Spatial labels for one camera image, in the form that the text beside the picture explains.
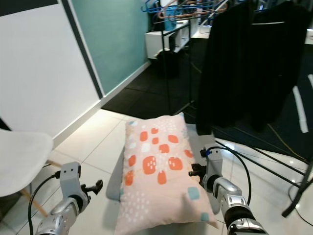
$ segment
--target wooden chair leg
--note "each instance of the wooden chair leg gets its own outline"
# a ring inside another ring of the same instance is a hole
[[[23,194],[23,196],[25,196],[28,200],[31,199],[31,195],[27,192],[26,189],[22,189],[21,190],[21,193]],[[47,212],[45,212],[44,208],[36,201],[34,200],[33,201],[33,205],[35,206],[35,208],[44,216],[44,217],[47,217],[48,214]]]
[[[53,165],[53,166],[56,166],[56,167],[58,167],[58,168],[61,168],[61,167],[62,167],[62,165],[61,165],[61,164],[56,163],[56,162],[51,161],[51,160],[47,160],[47,163],[49,163],[49,164],[51,164],[51,165]]]

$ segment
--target pillow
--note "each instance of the pillow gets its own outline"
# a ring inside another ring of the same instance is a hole
[[[183,113],[126,124],[123,181],[115,235],[157,225],[206,222],[217,227],[194,163]]]

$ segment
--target baseboard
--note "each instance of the baseboard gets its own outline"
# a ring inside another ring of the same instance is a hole
[[[64,128],[59,134],[57,134],[54,140],[53,148],[56,148],[64,140],[66,140],[74,131],[76,131],[81,125],[83,125],[90,117],[92,117],[98,110],[101,109],[110,99],[117,95],[122,89],[124,89],[128,84],[130,84],[139,74],[141,74],[150,65],[150,61],[144,63],[135,72],[128,76],[124,81],[122,81],[115,89],[109,92],[101,100],[97,101],[91,105],[83,114],[81,114],[77,119],[75,119],[71,124]]]

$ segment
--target black trim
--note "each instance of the black trim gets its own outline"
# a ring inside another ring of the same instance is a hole
[[[11,130],[1,118],[0,118],[0,129],[7,130],[7,131]]]
[[[0,16],[55,4],[57,0],[0,0]]]
[[[70,6],[69,6],[69,3],[67,0],[62,0],[62,4],[63,4],[63,7],[64,7],[64,10],[67,14],[67,18],[68,18],[68,21],[70,23],[70,26],[72,27],[72,30],[73,30],[73,33],[74,33],[74,36],[76,38],[76,41],[77,41],[77,44],[79,46],[79,49],[83,55],[83,58],[84,58],[84,61],[86,63],[86,66],[87,66],[87,69],[88,69],[88,72],[91,76],[91,79],[92,79],[92,82],[93,82],[93,85],[97,91],[97,94],[99,96],[99,99],[101,99],[103,97],[103,94],[100,90],[100,87],[99,87],[99,84],[98,84],[98,81],[96,79],[96,75],[92,69],[92,66],[91,66],[91,63],[90,63],[90,60],[88,58],[88,55],[87,55],[87,52],[86,52],[86,49],[84,47],[84,44],[83,44],[83,40],[79,34],[79,31],[78,31],[78,28],[77,28],[77,25],[76,25],[76,22],[75,22],[75,19],[73,17],[73,13],[70,9]]]

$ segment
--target teal wall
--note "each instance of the teal wall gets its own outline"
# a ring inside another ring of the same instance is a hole
[[[147,61],[140,0],[71,0],[107,94]]]

